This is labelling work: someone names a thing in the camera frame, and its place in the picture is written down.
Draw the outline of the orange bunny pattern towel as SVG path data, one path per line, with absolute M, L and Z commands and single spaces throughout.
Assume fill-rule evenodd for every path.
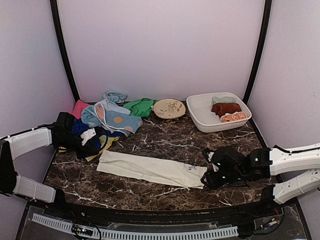
M 245 112 L 240 111 L 240 112 L 234 112 L 234 113 L 226 113 L 225 115 L 221 116 L 220 120 L 223 123 L 227 122 L 235 122 L 235 121 L 240 121 L 240 120 L 246 120 L 248 117 Z

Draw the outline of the cream white embroidered towel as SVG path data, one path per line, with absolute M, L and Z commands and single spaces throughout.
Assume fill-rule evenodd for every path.
M 169 159 L 105 150 L 99 158 L 96 170 L 156 184 L 203 189 L 201 178 L 208 168 Z

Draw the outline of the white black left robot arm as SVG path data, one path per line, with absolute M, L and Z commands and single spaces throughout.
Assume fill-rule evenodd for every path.
M 61 112 L 53 123 L 1 137 L 1 195 L 48 203 L 58 217 L 67 218 L 71 208 L 65 203 L 64 191 L 42 182 L 50 158 L 60 147 L 74 151 L 79 159 L 97 155 L 100 149 L 92 141 L 104 133 L 103 128 L 96 126 L 75 134 L 75 121 L 73 115 Z

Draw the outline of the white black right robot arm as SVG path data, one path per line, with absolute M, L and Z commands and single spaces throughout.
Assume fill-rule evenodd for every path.
M 217 150 L 206 148 L 203 154 L 212 164 L 212 169 L 203 174 L 201 183 L 212 190 L 238 182 L 255 182 L 287 172 L 303 172 L 262 190 L 261 201 L 255 205 L 255 213 L 260 217 L 266 217 L 273 211 L 275 203 L 284 204 L 320 187 L 318 143 L 288 149 L 275 145 L 272 148 L 254 149 L 248 155 L 243 155 L 231 146 L 224 146 Z

